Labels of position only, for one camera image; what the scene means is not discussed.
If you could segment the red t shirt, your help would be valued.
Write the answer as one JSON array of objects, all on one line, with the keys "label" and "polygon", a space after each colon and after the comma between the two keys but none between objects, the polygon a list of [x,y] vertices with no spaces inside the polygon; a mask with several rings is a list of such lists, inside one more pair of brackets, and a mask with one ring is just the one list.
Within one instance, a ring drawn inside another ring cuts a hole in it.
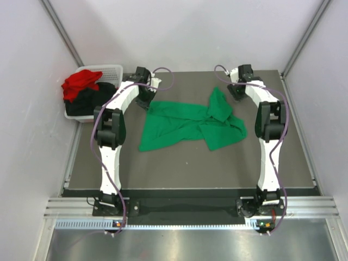
[{"label": "red t shirt", "polygon": [[102,71],[94,72],[87,69],[70,75],[67,79],[65,79],[64,83],[61,86],[63,89],[63,100],[72,103],[76,99],[78,94],[85,89],[98,91],[99,86],[96,82],[102,76]]}]

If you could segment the black t shirt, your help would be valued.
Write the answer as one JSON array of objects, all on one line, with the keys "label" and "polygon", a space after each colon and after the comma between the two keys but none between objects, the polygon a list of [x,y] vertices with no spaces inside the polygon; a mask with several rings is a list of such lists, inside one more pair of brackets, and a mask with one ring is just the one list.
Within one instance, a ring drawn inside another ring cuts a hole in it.
[{"label": "black t shirt", "polygon": [[104,105],[116,93],[117,87],[107,82],[98,82],[98,90],[86,88],[79,92],[73,102],[65,101],[68,116],[93,115],[95,107]]}]

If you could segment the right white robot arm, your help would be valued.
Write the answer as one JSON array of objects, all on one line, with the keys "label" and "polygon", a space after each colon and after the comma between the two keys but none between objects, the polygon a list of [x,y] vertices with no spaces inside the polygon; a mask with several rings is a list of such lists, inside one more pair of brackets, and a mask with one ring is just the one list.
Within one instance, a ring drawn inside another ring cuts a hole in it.
[{"label": "right white robot arm", "polygon": [[227,88],[233,98],[241,101],[249,97],[257,106],[254,132],[261,149],[256,194],[252,199],[238,200],[237,210],[247,218],[256,214],[266,215],[273,208],[284,207],[278,168],[280,150],[288,131],[289,108],[285,98],[275,97],[275,91],[254,75],[251,65],[240,65],[225,74],[231,80]]}]

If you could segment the aluminium frame rail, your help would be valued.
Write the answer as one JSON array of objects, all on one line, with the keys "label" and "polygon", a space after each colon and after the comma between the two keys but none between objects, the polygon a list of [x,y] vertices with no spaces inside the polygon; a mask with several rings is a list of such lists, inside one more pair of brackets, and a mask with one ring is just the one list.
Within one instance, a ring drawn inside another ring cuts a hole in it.
[{"label": "aluminium frame rail", "polygon": [[[83,198],[51,198],[44,216],[54,219],[109,218],[120,219],[123,216],[137,217],[149,213],[167,213],[170,216],[184,216],[196,213],[219,214],[232,217],[241,216],[240,208],[251,203],[250,197],[238,198],[131,198],[115,206]],[[338,215],[335,202],[324,196],[290,196],[281,198],[279,206],[263,206],[260,210],[246,208],[246,218],[265,218],[271,210],[277,216],[286,218],[327,218]]]}]

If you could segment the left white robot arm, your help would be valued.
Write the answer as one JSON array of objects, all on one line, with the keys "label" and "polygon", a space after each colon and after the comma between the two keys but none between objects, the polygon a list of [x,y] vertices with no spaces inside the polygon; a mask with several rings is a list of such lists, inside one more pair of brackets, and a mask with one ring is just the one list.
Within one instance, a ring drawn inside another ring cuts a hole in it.
[{"label": "left white robot arm", "polygon": [[104,111],[94,110],[94,139],[97,141],[102,162],[102,184],[94,203],[93,216],[122,216],[124,207],[120,195],[120,152],[126,138],[124,113],[135,101],[148,110],[156,95],[160,79],[144,67],[137,67],[134,74],[123,81]]}]

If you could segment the white plastic basket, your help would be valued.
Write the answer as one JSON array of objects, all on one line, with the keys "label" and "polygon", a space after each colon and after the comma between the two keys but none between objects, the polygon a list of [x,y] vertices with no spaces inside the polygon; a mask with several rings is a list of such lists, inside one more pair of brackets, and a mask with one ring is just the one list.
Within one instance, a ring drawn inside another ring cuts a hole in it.
[{"label": "white plastic basket", "polygon": [[[97,82],[107,82],[113,84],[116,88],[122,83],[123,67],[121,65],[105,64],[81,66],[76,69],[75,73],[82,70],[90,70],[92,72],[101,71],[103,75]],[[64,112],[64,115],[69,120],[75,120],[81,123],[89,123],[94,119],[93,115],[69,116],[67,111]]]}]

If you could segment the green t shirt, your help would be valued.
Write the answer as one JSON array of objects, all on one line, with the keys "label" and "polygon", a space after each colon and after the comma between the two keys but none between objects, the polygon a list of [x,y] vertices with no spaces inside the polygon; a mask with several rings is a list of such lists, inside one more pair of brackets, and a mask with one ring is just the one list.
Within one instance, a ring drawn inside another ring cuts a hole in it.
[{"label": "green t shirt", "polygon": [[233,115],[226,95],[215,87],[209,104],[154,101],[146,113],[139,151],[146,152],[181,141],[204,140],[211,150],[241,142],[247,137],[244,121]]}]

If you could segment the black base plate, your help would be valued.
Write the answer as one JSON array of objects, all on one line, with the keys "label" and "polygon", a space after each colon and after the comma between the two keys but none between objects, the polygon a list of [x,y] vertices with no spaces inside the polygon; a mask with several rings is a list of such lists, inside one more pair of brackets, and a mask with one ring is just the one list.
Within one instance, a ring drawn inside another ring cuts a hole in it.
[{"label": "black base plate", "polygon": [[278,204],[258,203],[253,198],[138,198],[109,205],[95,202],[94,216],[114,216],[126,214],[126,217],[144,216],[150,213],[223,213],[232,217],[253,217],[257,213],[268,213],[272,209],[284,209],[283,200]]}]

